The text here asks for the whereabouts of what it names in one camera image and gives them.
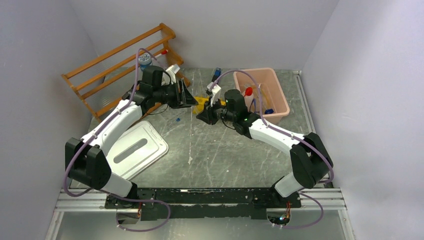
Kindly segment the graduated cylinder blue base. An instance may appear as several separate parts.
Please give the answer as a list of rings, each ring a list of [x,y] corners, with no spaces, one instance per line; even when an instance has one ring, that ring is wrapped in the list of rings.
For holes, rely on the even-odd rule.
[[[264,112],[263,112],[263,114],[264,115],[269,115],[269,114],[273,114],[275,111],[272,109],[272,108],[268,108],[268,109],[266,109]]]

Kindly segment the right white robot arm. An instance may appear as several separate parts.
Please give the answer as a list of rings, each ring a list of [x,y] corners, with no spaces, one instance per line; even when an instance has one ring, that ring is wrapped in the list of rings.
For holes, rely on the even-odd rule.
[[[273,184],[274,190],[270,193],[270,202],[275,207],[287,203],[291,194],[313,188],[325,175],[331,176],[334,164],[316,133],[302,135],[261,118],[249,111],[237,89],[225,92],[224,99],[225,104],[221,104],[211,96],[196,118],[208,125],[230,122],[238,134],[269,144],[290,157],[291,171]]]

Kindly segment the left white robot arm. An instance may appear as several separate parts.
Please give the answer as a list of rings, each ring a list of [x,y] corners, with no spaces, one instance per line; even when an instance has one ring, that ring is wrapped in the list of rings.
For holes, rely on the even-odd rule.
[[[167,69],[147,66],[141,79],[134,80],[132,89],[94,130],[81,138],[72,137],[65,143],[63,190],[69,196],[78,197],[78,194],[69,191],[68,178],[90,189],[114,195],[126,208],[138,203],[137,184],[113,173],[107,155],[119,137],[156,104],[165,104],[172,109],[198,104],[184,81],[177,79],[179,70],[177,64]]]

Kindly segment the blue safety goggles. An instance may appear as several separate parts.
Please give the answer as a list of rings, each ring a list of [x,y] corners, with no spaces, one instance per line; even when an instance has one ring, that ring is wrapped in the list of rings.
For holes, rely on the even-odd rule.
[[[255,113],[255,114],[258,113],[258,111],[257,111],[257,104],[256,104],[256,99],[255,98],[251,101],[248,110],[251,113]]]

